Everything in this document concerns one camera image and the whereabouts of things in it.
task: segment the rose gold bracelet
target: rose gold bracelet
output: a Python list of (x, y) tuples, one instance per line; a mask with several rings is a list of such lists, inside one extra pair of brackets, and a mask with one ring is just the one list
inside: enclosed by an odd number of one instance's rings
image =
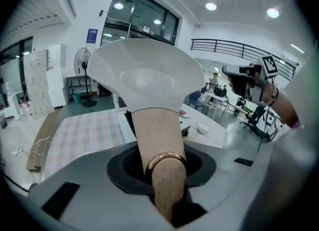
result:
[(271, 105), (276, 97), (276, 87), (274, 87), (274, 84), (271, 84), (271, 87), (272, 87), (273, 92), (270, 96), (270, 100), (267, 103), (265, 103), (266, 105)]
[(159, 153), (154, 158), (152, 158), (152, 160), (150, 161), (150, 163), (148, 164), (148, 166), (145, 170), (145, 179), (146, 179), (147, 183), (152, 184), (152, 173), (153, 173), (154, 168), (161, 160), (166, 159), (166, 158), (175, 158), (175, 159), (179, 160), (180, 162), (182, 162), (182, 164), (186, 168), (186, 160), (181, 155), (179, 155), (175, 152), (170, 152), (170, 151)]

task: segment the blue bin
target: blue bin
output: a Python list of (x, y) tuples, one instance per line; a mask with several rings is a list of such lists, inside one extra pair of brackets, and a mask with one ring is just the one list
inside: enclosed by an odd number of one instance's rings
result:
[(73, 94), (73, 99), (76, 105), (81, 105), (81, 95), (80, 94)]

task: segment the blue chair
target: blue chair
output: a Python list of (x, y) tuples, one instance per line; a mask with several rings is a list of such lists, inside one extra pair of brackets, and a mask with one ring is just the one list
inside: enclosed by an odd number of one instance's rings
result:
[(191, 93), (188, 96), (188, 99), (189, 99), (188, 105), (191, 104), (191, 103), (192, 103), (192, 105), (195, 105), (195, 110), (197, 110), (198, 107), (202, 107), (201, 113), (203, 113), (204, 104), (198, 101), (199, 97), (200, 97), (200, 92), (199, 91), (195, 91), (195, 92)]

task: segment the standing fan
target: standing fan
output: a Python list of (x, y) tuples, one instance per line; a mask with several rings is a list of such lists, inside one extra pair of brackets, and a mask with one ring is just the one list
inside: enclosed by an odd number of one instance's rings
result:
[(86, 74), (86, 69), (88, 67), (89, 58), (91, 56), (90, 51), (87, 48), (81, 48), (75, 55), (74, 59), (74, 70), (77, 76), (85, 75), (85, 86), (86, 86), (86, 94), (87, 94), (87, 101), (83, 102), (83, 107), (92, 107), (96, 105), (96, 101), (91, 99), (88, 90), (88, 76)]

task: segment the person's hand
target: person's hand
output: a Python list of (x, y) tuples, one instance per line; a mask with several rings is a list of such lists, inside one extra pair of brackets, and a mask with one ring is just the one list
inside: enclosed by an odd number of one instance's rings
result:
[[(229, 86), (231, 87), (232, 92), (234, 92), (234, 85), (231, 81), (231, 78), (228, 77), (229, 80)], [(255, 83), (258, 83), (260, 81), (260, 74), (255, 73)], [(267, 82), (264, 86), (264, 96), (263, 96), (263, 102), (267, 103), (269, 102), (271, 95), (273, 94), (273, 87), (269, 82)]]

